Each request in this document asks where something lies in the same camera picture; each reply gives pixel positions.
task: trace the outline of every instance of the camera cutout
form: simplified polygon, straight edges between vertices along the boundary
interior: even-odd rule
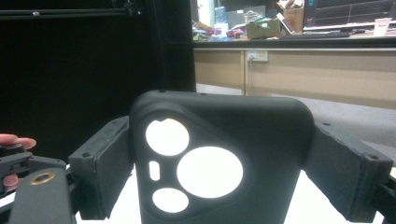
[[[178,213],[189,205],[189,198],[178,189],[158,189],[152,195],[152,201],[167,213]]]
[[[243,166],[229,150],[199,147],[188,152],[177,166],[177,178],[189,193],[201,198],[218,198],[241,183]]]
[[[148,145],[163,156],[176,156],[186,149],[190,142],[189,132],[178,121],[154,120],[146,129]]]

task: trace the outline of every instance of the fingernail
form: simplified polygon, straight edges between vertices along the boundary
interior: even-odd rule
[[[13,186],[18,184],[18,177],[16,175],[8,175],[3,178],[4,186]]]

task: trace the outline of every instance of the hand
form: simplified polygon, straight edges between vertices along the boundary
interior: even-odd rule
[[[19,138],[17,135],[0,133],[0,145],[10,146],[15,144],[22,144],[24,149],[30,149],[35,146],[35,140],[31,138]],[[17,175],[8,175],[3,178],[3,185],[6,187],[6,192],[14,190],[21,180]]]

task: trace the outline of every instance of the black panel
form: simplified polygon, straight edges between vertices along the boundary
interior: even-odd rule
[[[159,89],[148,16],[0,21],[0,132],[66,160],[134,98]]]

